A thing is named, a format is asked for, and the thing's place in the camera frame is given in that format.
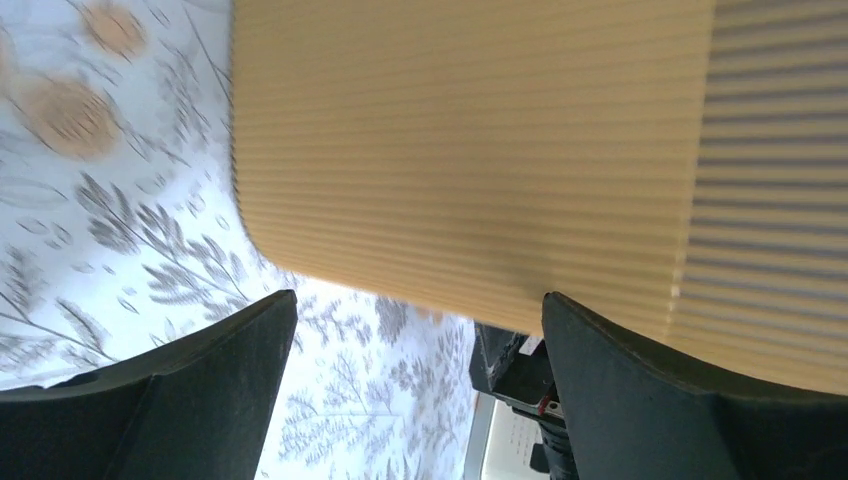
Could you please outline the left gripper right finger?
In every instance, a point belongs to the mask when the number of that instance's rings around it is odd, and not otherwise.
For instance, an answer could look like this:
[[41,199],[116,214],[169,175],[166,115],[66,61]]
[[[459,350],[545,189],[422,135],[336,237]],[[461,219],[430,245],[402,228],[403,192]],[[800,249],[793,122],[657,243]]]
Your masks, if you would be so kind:
[[583,479],[843,479],[847,400],[732,372],[557,293],[542,325]]

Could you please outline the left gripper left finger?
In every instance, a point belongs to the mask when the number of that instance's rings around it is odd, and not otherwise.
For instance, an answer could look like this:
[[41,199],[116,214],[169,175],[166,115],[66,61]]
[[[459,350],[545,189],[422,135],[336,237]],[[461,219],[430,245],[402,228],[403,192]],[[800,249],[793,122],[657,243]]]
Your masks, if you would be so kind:
[[251,479],[298,321],[283,290],[114,365],[1,395],[5,479]]

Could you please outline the yellow plastic waste basket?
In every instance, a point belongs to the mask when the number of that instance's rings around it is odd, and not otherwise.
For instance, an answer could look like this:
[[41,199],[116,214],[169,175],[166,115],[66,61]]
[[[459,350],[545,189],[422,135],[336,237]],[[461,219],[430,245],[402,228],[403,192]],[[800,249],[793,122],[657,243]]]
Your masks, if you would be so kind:
[[846,392],[845,2],[238,1],[231,58],[277,266]]

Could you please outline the cream large container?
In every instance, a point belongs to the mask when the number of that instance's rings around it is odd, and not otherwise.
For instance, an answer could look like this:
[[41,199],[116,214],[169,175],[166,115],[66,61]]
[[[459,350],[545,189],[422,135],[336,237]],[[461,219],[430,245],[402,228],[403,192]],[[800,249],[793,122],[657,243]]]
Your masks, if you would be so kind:
[[534,470],[530,463],[534,446],[541,444],[538,424],[517,415],[496,400],[488,430],[481,467],[482,480],[547,480],[548,473]]

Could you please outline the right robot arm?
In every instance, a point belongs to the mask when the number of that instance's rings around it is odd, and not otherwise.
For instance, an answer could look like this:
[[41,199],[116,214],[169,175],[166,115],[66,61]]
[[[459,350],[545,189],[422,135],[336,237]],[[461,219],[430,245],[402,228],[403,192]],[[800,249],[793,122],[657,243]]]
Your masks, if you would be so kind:
[[469,377],[479,394],[467,479],[577,479],[541,337],[476,323]]

